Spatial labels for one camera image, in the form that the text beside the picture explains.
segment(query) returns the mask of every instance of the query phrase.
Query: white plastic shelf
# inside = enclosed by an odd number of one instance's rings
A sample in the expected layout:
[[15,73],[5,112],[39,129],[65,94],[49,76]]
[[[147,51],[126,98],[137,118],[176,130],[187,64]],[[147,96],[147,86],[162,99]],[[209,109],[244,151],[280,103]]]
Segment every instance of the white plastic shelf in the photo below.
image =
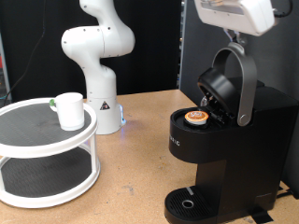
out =
[[100,174],[93,109],[84,104],[85,126],[66,132],[60,129],[49,100],[22,101],[0,109],[4,203],[24,208],[66,203],[89,189]]

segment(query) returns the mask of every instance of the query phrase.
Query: wooden countertop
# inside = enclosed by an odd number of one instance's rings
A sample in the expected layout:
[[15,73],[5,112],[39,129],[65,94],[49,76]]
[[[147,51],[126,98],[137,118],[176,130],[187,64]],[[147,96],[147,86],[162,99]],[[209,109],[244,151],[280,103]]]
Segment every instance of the wooden countertop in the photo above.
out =
[[[167,224],[164,199],[174,189],[193,186],[196,165],[168,150],[169,117],[194,106],[182,92],[123,95],[127,124],[111,135],[97,135],[101,174],[75,200],[51,208],[22,209],[0,203],[0,224],[101,223]],[[278,224],[299,223],[299,202],[280,198],[269,215]],[[254,223],[251,217],[235,224]]]

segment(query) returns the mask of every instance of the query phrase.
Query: coffee maker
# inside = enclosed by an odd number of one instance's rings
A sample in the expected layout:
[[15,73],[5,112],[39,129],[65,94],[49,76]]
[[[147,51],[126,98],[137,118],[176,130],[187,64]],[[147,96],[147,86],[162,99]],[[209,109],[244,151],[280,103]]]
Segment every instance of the coffee maker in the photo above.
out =
[[[224,75],[230,55],[242,77]],[[254,61],[234,42],[217,53],[198,86],[201,106],[172,114],[169,139],[175,157],[198,164],[195,185],[168,194],[165,217],[172,224],[263,219],[276,201],[298,102],[258,81]],[[206,112],[207,123],[189,123],[191,111]]]

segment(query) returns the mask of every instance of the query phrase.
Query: white mug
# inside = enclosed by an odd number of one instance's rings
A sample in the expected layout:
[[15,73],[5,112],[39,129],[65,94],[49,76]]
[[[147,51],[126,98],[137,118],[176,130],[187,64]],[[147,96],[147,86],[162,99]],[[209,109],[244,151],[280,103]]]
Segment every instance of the white mug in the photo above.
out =
[[68,92],[58,95],[55,99],[50,100],[50,108],[57,112],[63,130],[75,131],[84,126],[82,94]]

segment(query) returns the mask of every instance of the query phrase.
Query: white robotic arm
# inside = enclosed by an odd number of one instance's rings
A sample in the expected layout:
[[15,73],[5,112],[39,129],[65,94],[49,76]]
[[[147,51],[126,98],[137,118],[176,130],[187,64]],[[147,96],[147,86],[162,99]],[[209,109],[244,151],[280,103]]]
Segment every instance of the white robotic arm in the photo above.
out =
[[263,35],[275,25],[270,0],[195,0],[203,23],[249,35]]
[[117,102],[116,75],[99,63],[101,58],[130,53],[135,45],[132,30],[118,17],[113,0],[80,0],[81,8],[94,16],[98,26],[77,27],[64,32],[64,53],[82,69],[86,79],[87,104],[97,115],[97,134],[116,132],[122,126]]

